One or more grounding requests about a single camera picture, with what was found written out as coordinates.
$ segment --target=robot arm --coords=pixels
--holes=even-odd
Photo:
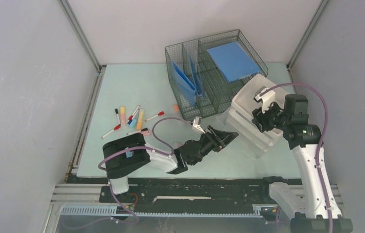
[[[305,203],[295,196],[286,183],[273,183],[269,187],[269,195],[284,210],[291,220],[292,233],[328,232],[328,209],[332,212],[334,232],[352,232],[350,219],[343,219],[341,210],[332,194],[324,164],[324,149],[321,146],[319,165],[316,164],[316,149],[321,137],[318,126],[308,124],[308,101],[303,95],[290,94],[285,97],[284,109],[274,102],[273,93],[269,98],[261,98],[262,107],[253,111],[252,122],[260,132],[274,128],[283,131],[297,161],[305,194]],[[327,208],[320,173],[325,181],[330,208]]]
[[[116,156],[105,163],[106,174],[112,184],[115,194],[128,191],[127,175],[144,165],[159,168],[169,174],[179,174],[188,170],[188,165],[201,162],[211,151],[219,152],[232,142],[238,133],[219,131],[211,126],[203,130],[201,118],[196,117],[191,122],[192,129],[201,133],[198,141],[188,140],[184,145],[174,150],[173,154],[154,148],[145,142],[142,134],[136,133],[108,142],[103,146],[104,157],[126,148],[144,146],[151,150],[134,150]]]

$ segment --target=white plastic bin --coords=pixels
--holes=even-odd
[[[266,77],[260,74],[256,75],[232,99],[231,107],[218,116],[218,120],[225,125],[226,130],[239,133],[236,140],[250,146],[250,150],[244,152],[254,159],[263,156],[282,136],[282,131],[278,129],[261,133],[251,122],[253,118],[252,111],[261,107],[261,103],[254,100],[256,92],[263,87],[275,85]],[[288,95],[288,92],[282,88],[277,88],[274,92],[275,101],[283,108],[285,96]]]

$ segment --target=wire organizer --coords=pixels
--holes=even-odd
[[[253,76],[228,83],[219,70],[207,50],[220,45],[237,41],[244,51],[260,67],[261,74],[268,75],[267,65],[245,38],[240,30],[205,36],[198,39],[182,42],[165,47],[168,79],[174,92],[179,110],[185,120],[193,120],[196,116],[209,117],[224,112],[231,105],[232,98]],[[196,96],[196,103],[191,106],[186,100],[176,81],[174,67],[175,62],[184,74],[193,82],[190,66],[192,59],[197,77],[203,79],[203,97]]]

